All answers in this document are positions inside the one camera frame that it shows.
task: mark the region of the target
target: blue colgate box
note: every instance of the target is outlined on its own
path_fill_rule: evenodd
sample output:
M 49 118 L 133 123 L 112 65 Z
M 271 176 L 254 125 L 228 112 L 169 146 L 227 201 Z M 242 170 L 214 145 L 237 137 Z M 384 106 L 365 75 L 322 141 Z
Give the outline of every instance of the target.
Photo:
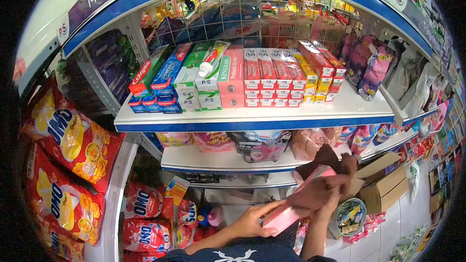
M 176 95 L 173 81 L 181 70 L 191 47 L 192 43 L 181 44 L 168 57 L 150 85 L 153 96 Z
M 141 104 L 143 105 L 144 109 L 148 113 L 161 113 L 162 110 L 157 105 L 157 97 L 154 96 L 146 96 L 141 99 Z
M 178 99 L 174 95 L 160 96 L 157 98 L 157 106 L 164 114 L 180 114 L 182 113 Z
M 131 96 L 130 101 L 128 101 L 128 105 L 131 107 L 131 109 L 136 114 L 146 112 L 146 110 L 144 109 L 144 106 L 142 104 L 142 100 L 140 98 L 136 98 L 134 96 Z

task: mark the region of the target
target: white tile floor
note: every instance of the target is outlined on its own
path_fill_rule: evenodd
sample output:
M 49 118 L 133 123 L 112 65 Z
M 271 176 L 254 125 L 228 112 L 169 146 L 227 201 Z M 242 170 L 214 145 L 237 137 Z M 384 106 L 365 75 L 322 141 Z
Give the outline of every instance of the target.
M 430 222 L 428 162 L 419 166 L 419 173 L 419 189 L 413 203 L 409 192 L 403 195 L 388 209 L 380 229 L 355 244 L 346 244 L 342 239 L 327 240 L 325 256 L 338 262 L 389 261 L 400 236 L 409 235 L 417 226 Z

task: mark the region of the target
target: fabric softener pouch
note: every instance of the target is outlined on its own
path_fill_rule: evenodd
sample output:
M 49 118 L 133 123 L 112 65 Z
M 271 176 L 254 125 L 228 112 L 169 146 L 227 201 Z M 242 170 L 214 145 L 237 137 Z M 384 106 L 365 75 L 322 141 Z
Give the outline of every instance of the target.
M 234 131 L 227 133 L 248 163 L 277 161 L 285 151 L 291 131 Z

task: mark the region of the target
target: human hand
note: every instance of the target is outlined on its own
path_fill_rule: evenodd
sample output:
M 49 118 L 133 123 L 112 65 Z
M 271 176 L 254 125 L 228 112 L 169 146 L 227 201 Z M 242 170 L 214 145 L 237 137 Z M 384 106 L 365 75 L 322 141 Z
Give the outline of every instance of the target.
M 274 201 L 261 207 L 250 207 L 233 224 L 228 226 L 234 238 L 269 237 L 276 233 L 276 229 L 264 229 L 259 224 L 259 218 L 272 209 L 283 205 L 286 201 Z

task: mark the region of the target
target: laundry detergent package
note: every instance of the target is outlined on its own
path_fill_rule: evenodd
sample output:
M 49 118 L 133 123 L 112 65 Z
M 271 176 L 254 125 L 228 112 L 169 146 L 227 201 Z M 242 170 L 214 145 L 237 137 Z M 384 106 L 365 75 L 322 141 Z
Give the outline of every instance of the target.
M 95 245 L 104 213 L 103 194 L 73 184 L 34 143 L 27 161 L 28 201 L 40 217 Z
M 372 141 L 374 145 L 378 146 L 393 136 L 399 129 L 399 125 L 393 120 L 390 124 L 381 124 L 377 130 L 376 137 Z
M 157 106 L 164 114 L 180 114 L 182 113 L 176 96 L 165 95 L 157 97 Z
M 318 177 L 334 176 L 336 172 L 326 165 L 319 165 L 306 181 L 303 182 L 294 193 L 300 192 L 303 188 L 308 186 L 313 179 Z M 262 227 L 264 229 L 276 229 L 277 232 L 272 236 L 276 237 L 279 233 L 286 230 L 290 225 L 299 219 L 299 215 L 287 203 L 277 207 L 271 213 L 267 214 L 262 220 Z
M 125 134 L 115 135 L 76 110 L 58 90 L 55 73 L 30 102 L 21 132 L 74 174 L 105 193 Z
M 233 131 L 228 136 L 248 163 L 277 161 L 285 151 L 291 131 Z
M 200 64 L 207 55 L 210 45 L 211 42 L 197 43 L 183 63 L 183 67 L 181 67 L 178 76 L 173 82 L 173 87 L 175 87 L 180 99 L 198 95 L 194 79 L 198 74 Z
M 192 134 L 201 152 L 231 151 L 235 148 L 234 142 L 224 131 L 194 132 Z
M 155 49 L 149 59 L 145 61 L 139 72 L 134 76 L 134 79 L 131 81 L 129 86 L 134 97 L 143 98 L 151 95 L 152 89 L 150 85 L 165 61 L 163 56 L 167 49 L 167 44 Z
M 255 48 L 244 49 L 244 90 L 258 90 L 260 69 Z
M 176 95 L 173 82 L 186 60 L 192 43 L 179 45 L 168 57 L 150 85 L 153 96 Z
M 136 98 L 134 96 L 131 96 L 130 101 L 128 101 L 128 105 L 131 107 L 131 109 L 134 111 L 135 114 L 146 112 L 142 104 L 141 98 Z
M 172 250 L 170 226 L 162 221 L 125 219 L 123 249 L 131 252 L 169 252 Z
M 156 217 L 164 205 L 163 196 L 156 189 L 133 181 L 128 186 L 126 196 L 126 219 Z
M 377 52 L 369 58 L 366 72 L 358 84 L 358 94 L 365 101 L 374 99 L 392 59 L 392 53 L 383 46 L 378 47 Z

